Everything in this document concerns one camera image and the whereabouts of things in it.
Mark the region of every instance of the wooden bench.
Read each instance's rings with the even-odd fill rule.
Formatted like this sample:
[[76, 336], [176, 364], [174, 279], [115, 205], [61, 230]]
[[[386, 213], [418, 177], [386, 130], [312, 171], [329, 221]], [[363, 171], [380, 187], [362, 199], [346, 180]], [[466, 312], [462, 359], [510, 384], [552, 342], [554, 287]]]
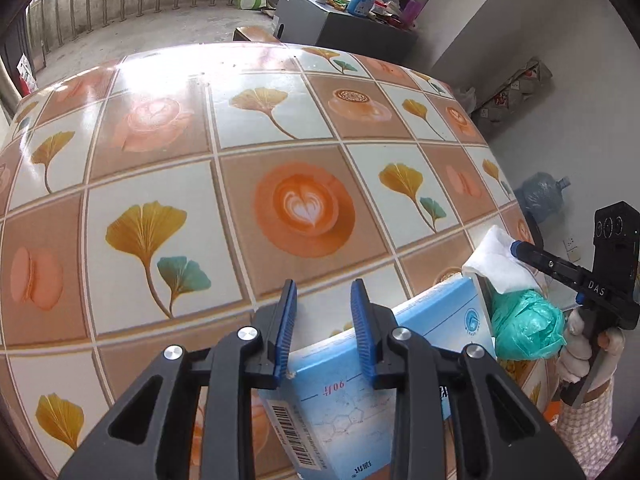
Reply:
[[234, 30], [234, 41], [257, 41], [259, 43], [281, 43], [266, 28], [258, 25], [238, 27]]

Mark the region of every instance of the hand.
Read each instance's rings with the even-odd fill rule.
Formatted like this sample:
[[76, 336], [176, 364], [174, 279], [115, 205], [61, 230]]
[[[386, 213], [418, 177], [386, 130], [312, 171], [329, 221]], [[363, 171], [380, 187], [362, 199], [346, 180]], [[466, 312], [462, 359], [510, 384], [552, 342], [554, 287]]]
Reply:
[[[560, 351], [558, 359], [558, 374], [570, 383], [577, 383], [581, 378], [589, 373], [589, 358], [591, 357], [591, 345], [585, 336], [584, 321], [580, 316], [580, 309], [574, 309], [569, 315], [564, 327], [564, 339], [566, 346]], [[602, 366], [591, 382], [589, 391], [606, 383], [613, 372], [616, 371], [618, 361], [625, 348], [625, 335], [618, 327], [607, 328], [598, 335], [598, 346], [603, 348], [607, 354], [602, 361]]]

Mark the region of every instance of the silver screw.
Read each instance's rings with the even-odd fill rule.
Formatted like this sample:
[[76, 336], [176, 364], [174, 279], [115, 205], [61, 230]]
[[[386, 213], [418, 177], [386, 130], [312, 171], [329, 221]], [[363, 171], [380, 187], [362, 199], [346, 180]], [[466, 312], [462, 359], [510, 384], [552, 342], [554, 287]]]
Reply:
[[182, 357], [182, 347], [178, 345], [171, 345], [164, 349], [164, 357], [169, 361], [175, 361], [177, 358]]
[[480, 345], [469, 345], [466, 347], [466, 354], [473, 359], [479, 359], [484, 355], [484, 348]]
[[257, 336], [258, 331], [252, 326], [243, 326], [238, 330], [238, 337], [242, 339], [242, 341], [251, 341], [251, 339], [255, 339]]
[[399, 326], [398, 328], [393, 329], [391, 335], [398, 341], [406, 341], [411, 337], [411, 331], [404, 326]]

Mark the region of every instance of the person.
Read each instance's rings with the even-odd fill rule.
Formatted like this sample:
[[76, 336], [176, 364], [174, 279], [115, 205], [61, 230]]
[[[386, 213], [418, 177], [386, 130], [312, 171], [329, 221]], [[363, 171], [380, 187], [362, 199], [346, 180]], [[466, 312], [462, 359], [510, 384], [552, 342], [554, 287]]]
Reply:
[[[584, 321], [580, 309], [574, 309], [564, 329], [564, 346], [558, 359], [560, 378], [577, 383], [589, 373], [591, 346], [582, 334]], [[600, 369], [579, 408], [562, 403], [556, 433], [571, 450], [588, 480], [595, 479], [620, 448], [612, 436], [613, 374], [625, 347], [625, 335], [617, 327], [598, 336], [598, 345], [606, 352]]]

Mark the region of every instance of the sleeve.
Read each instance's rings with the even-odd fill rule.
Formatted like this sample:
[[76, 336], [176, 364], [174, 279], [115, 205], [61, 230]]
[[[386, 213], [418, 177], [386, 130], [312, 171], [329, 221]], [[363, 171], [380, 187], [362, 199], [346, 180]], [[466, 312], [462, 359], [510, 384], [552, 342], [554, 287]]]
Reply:
[[562, 405], [556, 432], [574, 454], [588, 480], [593, 480], [607, 466], [620, 448], [611, 435], [613, 378], [601, 396], [580, 408]]

